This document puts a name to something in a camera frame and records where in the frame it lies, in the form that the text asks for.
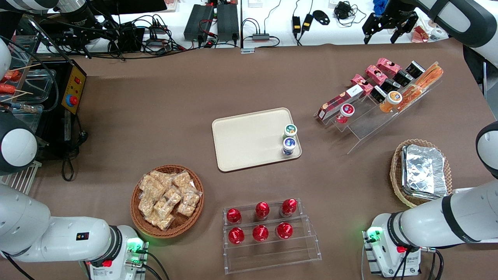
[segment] pink box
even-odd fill
[[[376,82],[378,85],[381,85],[384,83],[384,81],[387,79],[387,76],[382,73],[380,69],[378,69],[375,65],[370,65],[366,70],[365,73],[372,78],[374,82]]]
[[[401,70],[401,66],[383,57],[378,59],[377,67],[393,76],[396,75],[399,70]]]
[[[355,75],[355,77],[351,80],[351,83],[353,84],[353,86],[360,85],[360,87],[363,89],[363,96],[370,94],[372,89],[374,89],[374,86],[372,86],[365,80],[365,78],[363,78],[359,74]]]

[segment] table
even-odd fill
[[[445,71],[442,83],[346,155],[353,136],[325,128],[312,116],[347,88],[355,73],[381,56],[403,66],[412,59],[422,65],[438,60]],[[144,173],[170,163],[191,168],[205,189],[199,220],[177,238],[147,238],[171,280],[360,279],[361,230],[380,213],[407,209],[394,195],[388,177],[394,149],[406,139],[437,145],[450,163],[455,188],[493,179],[476,155],[475,137],[494,118],[464,63],[462,45],[453,39],[424,45],[261,49],[251,55],[240,55],[238,49],[202,49],[127,62],[77,61],[90,77],[79,113],[89,138],[74,161],[76,180],[63,181],[61,162],[46,161],[31,193],[54,216],[91,216],[132,226],[129,200]],[[209,67],[198,67],[199,63]],[[203,73],[207,70],[215,73]],[[288,108],[299,127],[302,156],[220,172],[211,122],[279,107]],[[288,183],[282,184],[282,178]],[[225,276],[222,209],[289,197],[301,198],[323,260]],[[494,279],[497,248],[476,244],[444,250],[444,279]],[[411,280],[427,279],[431,257],[422,258],[423,274]],[[85,279],[76,262],[20,266],[37,280]],[[367,270],[366,279],[381,280]],[[5,279],[24,280],[5,260],[0,261],[0,271]]]
[[[252,17],[255,18],[260,26],[261,32],[263,32],[263,22],[268,16],[268,12],[278,5],[279,0],[265,0],[264,6],[261,8],[249,8],[249,0],[241,0],[243,19]],[[301,24],[304,21],[304,17],[310,10],[311,0],[300,0],[295,12],[296,16],[301,18]],[[291,20],[292,13],[296,8],[296,1],[282,1],[280,6],[276,8],[269,18],[266,20],[266,32],[272,36],[278,37],[280,39],[279,46],[295,46],[296,40],[292,34],[291,30]],[[315,10],[322,10],[329,16],[330,24],[321,25],[316,20],[313,20],[311,24],[310,31],[303,35],[300,41],[303,45],[323,45],[323,44],[334,44],[334,45],[358,45],[364,44],[363,39],[365,35],[363,34],[362,26],[367,20],[368,16],[374,11],[374,3],[372,0],[350,0],[350,4],[356,4],[358,9],[366,14],[362,19],[363,15],[358,12],[355,18],[355,23],[351,27],[344,27],[340,25],[334,15],[334,9],[329,8],[328,0],[313,0],[313,6],[311,12]],[[424,26],[428,32],[432,31],[427,22],[429,17],[424,14],[419,8],[415,11],[419,16],[419,24]],[[244,38],[252,35],[254,33],[254,26],[252,24],[245,24]],[[373,35],[370,39],[369,44],[387,44],[390,43],[392,32],[390,30],[383,30],[379,33]],[[396,43],[411,43],[412,33],[404,34],[398,38]],[[244,41],[244,47],[255,47],[261,45],[271,45],[270,43],[254,43],[250,39]]]

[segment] blue object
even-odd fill
[[[385,5],[388,0],[373,0],[373,11],[376,16],[380,16],[384,13]]]

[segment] round wicker basket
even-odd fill
[[[391,177],[392,188],[394,189],[394,193],[401,200],[401,202],[408,205],[409,207],[415,207],[415,206],[420,205],[422,203],[425,203],[429,200],[409,196],[401,189],[402,188],[402,186],[401,186],[401,149],[403,148],[403,146],[410,145],[410,144],[417,145],[420,147],[433,147],[433,148],[436,148],[438,151],[440,151],[440,150],[435,145],[433,145],[432,143],[427,142],[425,140],[411,139],[411,140],[406,140],[405,142],[401,143],[394,151],[394,155],[392,156],[392,162],[391,162],[391,171],[389,173],[389,176]],[[448,190],[448,194],[451,194],[452,193],[451,170],[450,170],[450,164],[448,163],[447,158],[444,161],[444,170],[443,171],[444,171],[444,178],[446,181],[446,189]]]
[[[181,166],[181,165],[163,165],[157,168],[154,168],[154,170],[157,170],[159,172],[163,173],[180,173],[184,170],[188,171],[190,174],[190,177],[192,177],[192,180],[194,181],[195,188],[202,191],[203,195],[201,196],[201,200],[199,201],[199,204],[197,204],[197,208],[194,211],[194,214],[192,216],[187,217],[184,216],[180,213],[176,212],[176,208],[178,205],[175,207],[175,210],[173,210],[173,216],[175,219],[171,223],[168,229],[165,231],[160,230],[159,228],[149,224],[144,218],[140,210],[138,209],[138,204],[140,203],[139,196],[142,192],[142,190],[139,189],[138,184],[135,187],[135,190],[133,190],[133,194],[131,195],[131,202],[130,202],[130,212],[131,212],[131,218],[133,219],[133,223],[135,226],[140,229],[143,233],[155,237],[155,238],[172,238],[175,236],[178,236],[185,231],[187,231],[190,227],[194,225],[194,223],[197,221],[199,216],[201,215],[202,208],[204,207],[204,188],[202,187],[201,180],[199,177],[190,169]]]

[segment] red button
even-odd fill
[[[110,268],[113,265],[113,261],[111,260],[106,260],[102,262],[102,266],[105,268]]]
[[[76,96],[71,96],[69,98],[69,103],[71,103],[71,105],[73,105],[73,106],[78,104],[78,98]]]

